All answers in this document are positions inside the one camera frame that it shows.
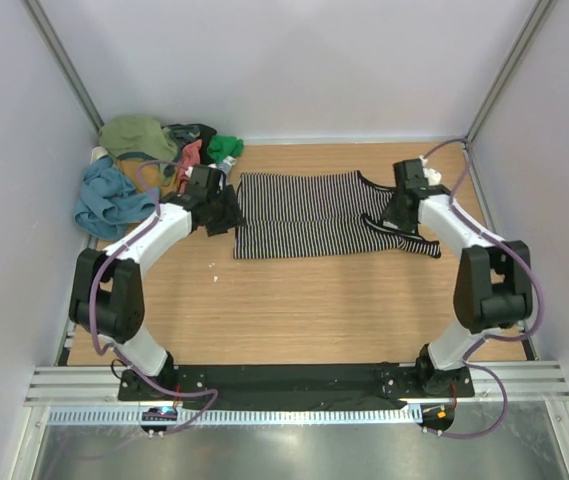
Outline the black white striped tank top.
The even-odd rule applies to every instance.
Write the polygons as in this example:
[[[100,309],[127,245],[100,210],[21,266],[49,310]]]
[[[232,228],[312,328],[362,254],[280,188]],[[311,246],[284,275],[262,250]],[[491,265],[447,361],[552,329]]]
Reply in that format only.
[[[358,170],[296,176],[244,173],[238,202],[237,260],[343,256],[401,250],[438,259],[440,244],[382,223],[395,189],[375,184]]]

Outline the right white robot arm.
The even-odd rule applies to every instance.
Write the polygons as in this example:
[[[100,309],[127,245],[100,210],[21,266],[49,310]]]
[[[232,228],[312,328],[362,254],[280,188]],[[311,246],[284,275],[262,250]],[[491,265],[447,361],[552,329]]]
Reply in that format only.
[[[455,319],[417,357],[414,381],[428,396],[443,396],[462,378],[466,361],[488,340],[521,342],[524,333],[503,332],[533,313],[530,251],[522,241],[493,235],[465,212],[423,158],[393,165],[395,193],[382,214],[385,226],[415,234],[432,230],[458,257],[453,309]]]

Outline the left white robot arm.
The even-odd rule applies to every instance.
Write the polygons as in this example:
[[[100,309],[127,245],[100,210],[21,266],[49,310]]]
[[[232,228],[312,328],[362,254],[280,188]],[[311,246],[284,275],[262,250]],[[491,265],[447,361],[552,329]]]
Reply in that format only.
[[[243,217],[234,187],[218,168],[196,165],[183,192],[149,195],[153,204],[146,220],[105,249],[87,248],[78,256],[69,317],[91,335],[98,354],[116,352],[142,376],[142,389],[163,400],[174,392],[176,376],[172,356],[144,325],[144,276],[197,229],[225,234]]]

